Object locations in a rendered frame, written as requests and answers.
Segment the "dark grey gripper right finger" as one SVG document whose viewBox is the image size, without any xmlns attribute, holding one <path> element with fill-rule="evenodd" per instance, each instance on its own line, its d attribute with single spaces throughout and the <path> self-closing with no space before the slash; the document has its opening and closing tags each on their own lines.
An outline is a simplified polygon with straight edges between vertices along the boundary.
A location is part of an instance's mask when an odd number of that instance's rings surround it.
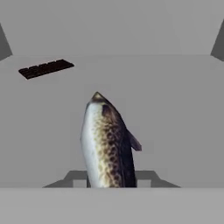
<svg viewBox="0 0 224 224">
<path fill-rule="evenodd" d="M 168 182 L 164 179 L 161 179 L 155 171 L 136 171 L 136 179 L 137 180 L 149 180 L 150 186 L 157 188 L 179 188 L 178 185 L 175 185 L 171 182 Z"/>
</svg>

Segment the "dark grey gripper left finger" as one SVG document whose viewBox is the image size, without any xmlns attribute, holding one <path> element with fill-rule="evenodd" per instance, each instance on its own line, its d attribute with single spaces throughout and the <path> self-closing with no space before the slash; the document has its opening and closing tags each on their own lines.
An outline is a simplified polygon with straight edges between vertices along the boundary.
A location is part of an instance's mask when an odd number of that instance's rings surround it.
<svg viewBox="0 0 224 224">
<path fill-rule="evenodd" d="M 88 175 L 86 171 L 69 171 L 67 175 L 56 182 L 45 185 L 45 188 L 87 188 Z"/>
</svg>

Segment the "brown spotted fish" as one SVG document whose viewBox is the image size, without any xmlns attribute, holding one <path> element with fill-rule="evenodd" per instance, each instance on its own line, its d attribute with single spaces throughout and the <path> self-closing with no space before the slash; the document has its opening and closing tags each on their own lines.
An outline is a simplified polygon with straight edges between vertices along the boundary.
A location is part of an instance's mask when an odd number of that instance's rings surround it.
<svg viewBox="0 0 224 224">
<path fill-rule="evenodd" d="M 91 187 L 137 187 L 132 150 L 141 151 L 142 145 L 116 107 L 99 92 L 87 103 L 80 145 Z"/>
</svg>

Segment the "dark chocolate bar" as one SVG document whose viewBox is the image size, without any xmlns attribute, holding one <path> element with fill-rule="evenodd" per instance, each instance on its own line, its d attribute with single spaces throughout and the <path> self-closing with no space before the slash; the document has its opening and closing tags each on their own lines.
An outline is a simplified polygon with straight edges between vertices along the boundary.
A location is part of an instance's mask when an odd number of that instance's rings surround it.
<svg viewBox="0 0 224 224">
<path fill-rule="evenodd" d="M 38 66 L 30 66 L 18 70 L 27 80 L 36 78 L 45 74 L 55 73 L 64 69 L 74 67 L 74 64 L 64 59 L 50 61 L 48 63 L 39 64 Z"/>
</svg>

